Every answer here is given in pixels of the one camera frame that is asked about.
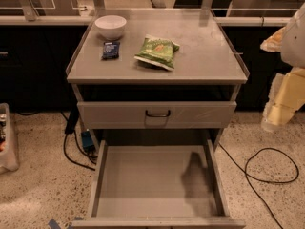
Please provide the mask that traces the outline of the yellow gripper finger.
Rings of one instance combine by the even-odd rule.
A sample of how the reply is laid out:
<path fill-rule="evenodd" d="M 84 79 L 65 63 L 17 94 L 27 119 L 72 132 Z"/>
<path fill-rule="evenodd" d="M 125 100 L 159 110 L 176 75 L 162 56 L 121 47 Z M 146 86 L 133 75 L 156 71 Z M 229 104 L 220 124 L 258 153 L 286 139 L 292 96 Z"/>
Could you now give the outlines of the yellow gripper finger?
<path fill-rule="evenodd" d="M 280 52 L 282 46 L 282 37 L 285 28 L 282 27 L 274 34 L 269 36 L 266 40 L 264 40 L 261 45 L 260 49 L 265 52 Z"/>
<path fill-rule="evenodd" d="M 289 73 L 277 73 L 265 105 L 261 127 L 275 132 L 286 125 L 305 104 L 305 69 L 292 68 Z"/>

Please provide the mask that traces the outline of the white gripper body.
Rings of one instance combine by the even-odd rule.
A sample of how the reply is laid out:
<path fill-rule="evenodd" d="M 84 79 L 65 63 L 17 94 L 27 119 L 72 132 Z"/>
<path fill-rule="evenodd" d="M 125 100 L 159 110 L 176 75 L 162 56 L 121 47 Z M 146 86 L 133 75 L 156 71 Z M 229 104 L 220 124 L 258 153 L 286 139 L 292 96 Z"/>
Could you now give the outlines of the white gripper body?
<path fill-rule="evenodd" d="M 286 25 L 280 53 L 283 62 L 292 67 L 305 68 L 305 4 Z"/>

